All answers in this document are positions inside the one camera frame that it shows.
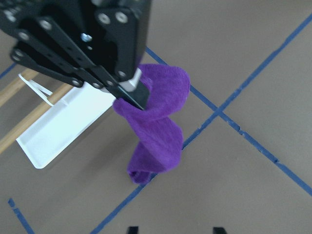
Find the metal bolt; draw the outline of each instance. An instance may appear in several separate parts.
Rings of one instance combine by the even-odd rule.
[[[15,54],[16,54],[17,56],[20,56],[20,57],[23,57],[23,56],[24,56],[23,53],[22,53],[20,50],[16,50],[16,51],[15,51]]]
[[[50,24],[46,20],[40,20],[39,23],[40,23],[41,27],[44,28],[45,30],[51,30],[52,29],[52,24]]]
[[[109,17],[104,13],[100,13],[97,17],[98,17],[99,21],[101,21],[101,23],[104,23],[104,24],[110,24],[111,23],[111,20],[109,19]]]
[[[8,20],[10,20],[11,22],[15,22],[16,18],[14,16],[6,16],[8,18]]]
[[[126,77],[126,74],[125,74],[123,71],[118,71],[118,74],[119,74],[121,77]]]
[[[127,23],[128,22],[128,17],[122,13],[122,12],[116,12],[115,14],[116,19],[120,22],[120,23]]]
[[[73,80],[72,83],[73,83],[74,86],[79,86],[80,85],[79,82],[76,81],[76,80]]]
[[[29,40],[29,36],[24,32],[19,32],[19,37],[23,40]]]
[[[85,34],[85,33],[82,33],[81,36],[80,36],[81,40],[84,41],[84,42],[90,42],[92,41],[92,36],[88,35],[88,34]]]
[[[16,61],[20,61],[20,58],[19,57],[16,57],[15,55],[12,56],[12,58]]]
[[[93,83],[93,84],[92,84],[92,86],[93,86],[93,87],[95,87],[95,88],[97,88],[97,89],[99,89],[99,88],[100,88],[100,85],[99,85],[99,84],[97,84],[97,83]]]

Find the floor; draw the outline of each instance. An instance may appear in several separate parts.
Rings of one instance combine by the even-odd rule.
[[[172,116],[180,165],[133,184],[138,138],[113,110],[44,169],[14,143],[0,155],[0,232],[311,234],[311,13],[308,0],[155,0],[143,62],[182,67],[192,83]],[[0,40],[2,89],[24,68]],[[25,87],[2,106],[0,137],[40,102]]]

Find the white plastic tray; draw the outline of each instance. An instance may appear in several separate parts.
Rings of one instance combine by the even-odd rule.
[[[51,107],[17,142],[35,168],[42,169],[107,111],[115,97],[85,83]]]

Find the blue tape line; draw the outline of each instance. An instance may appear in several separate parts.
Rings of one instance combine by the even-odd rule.
[[[274,52],[272,52],[261,64],[260,66],[242,83],[242,85],[232,93],[227,100],[217,108],[211,101],[209,101],[204,95],[202,95],[196,88],[191,86],[191,92],[194,93],[200,100],[202,100],[208,107],[210,107],[215,112],[202,124],[200,128],[198,128],[191,136],[189,136],[183,144],[183,149],[185,149],[217,116],[221,116],[226,120],[234,129],[236,129],[241,135],[245,137],[253,146],[255,146],[262,154],[264,154],[270,161],[274,162],[281,168],[281,164],[278,163],[278,159],[273,156],[268,150],[266,150],[263,146],[261,146],[254,138],[252,138],[248,133],[242,131],[240,127],[227,115],[223,113],[223,110],[245,89],[252,80],[254,80],[263,70],[266,68],[269,63],[305,28],[308,23],[312,20],[312,14],[301,23],[292,34],[285,40],[285,42]],[[160,64],[167,63],[162,60],[157,54],[155,54],[150,48],[146,47],[146,52],[155,59]],[[290,177],[295,181],[297,177],[294,173],[292,173]],[[298,183],[303,189],[308,190],[307,192],[310,194],[310,187],[304,183],[302,180],[298,180]],[[130,203],[142,190],[146,185],[139,185],[122,203],[120,203],[92,232],[91,234],[99,233],[128,203]]]
[[[312,188],[306,184],[302,179],[300,179],[294,172],[292,172],[288,167],[279,162],[276,166],[281,169],[286,175],[288,175],[296,184],[298,184],[304,191],[306,191],[310,196],[312,196]]]
[[[289,178],[291,178],[296,184],[298,184],[304,191],[312,196],[312,188],[305,183],[301,178],[299,178],[294,172],[292,172],[288,167],[281,164],[279,159],[276,158],[270,151],[264,148],[259,142],[257,142],[252,136],[247,132],[241,130],[240,126],[235,123],[226,114],[220,114],[220,117],[225,120],[232,128],[234,128],[240,135],[242,135],[251,145],[253,145],[258,151],[260,151],[264,156],[266,156],[271,162],[273,162],[279,169],[281,169]]]
[[[201,92],[199,92],[194,86],[191,85],[190,91],[198,97],[202,102],[204,102],[210,109],[215,111],[218,109],[216,105],[214,105],[208,98],[206,98]]]
[[[159,64],[164,64],[164,65],[168,65],[164,60],[162,60],[157,54],[154,53],[153,50],[151,50],[150,48],[146,47],[145,51],[153,58],[155,59],[156,62],[158,62]]]
[[[226,101],[216,110],[219,114],[225,110],[229,104],[253,81],[272,61],[273,59],[312,21],[312,14],[309,15],[284,41],[284,43],[273,51],[250,76],[236,89]]]
[[[9,66],[7,69],[5,69],[5,70],[0,74],[0,79],[3,78],[6,74],[8,74],[15,66],[16,66],[16,63],[12,63],[11,66]]]
[[[19,210],[19,208],[15,207],[14,200],[12,198],[10,198],[8,200],[8,203],[9,203],[10,207],[12,208],[12,210],[14,211],[16,217],[19,219],[20,223],[23,225],[24,229],[27,231],[27,233],[28,234],[35,234],[35,232],[32,230],[32,228],[28,224],[27,220],[25,219],[25,217],[23,216],[23,214]]]
[[[186,140],[183,144],[183,149],[189,145],[199,134],[197,131],[195,131],[196,134],[192,134],[188,139]],[[154,173],[151,175],[151,179],[147,184],[141,184],[139,185],[129,196],[127,196],[102,222],[100,222],[100,224],[93,229],[93,231],[90,232],[90,234],[97,234],[100,231],[103,230],[103,228],[110,222],[112,221],[117,214],[126,206],[128,205],[136,196],[139,195],[139,193],[157,176],[157,173]]]

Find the purple felt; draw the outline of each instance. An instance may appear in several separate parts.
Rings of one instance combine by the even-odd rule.
[[[139,137],[128,173],[134,183],[149,182],[152,173],[176,167],[180,161],[183,135],[169,115],[180,110],[190,90],[190,78],[178,67],[144,64],[141,81],[150,90],[144,111],[123,99],[117,99],[114,110],[125,117]]]

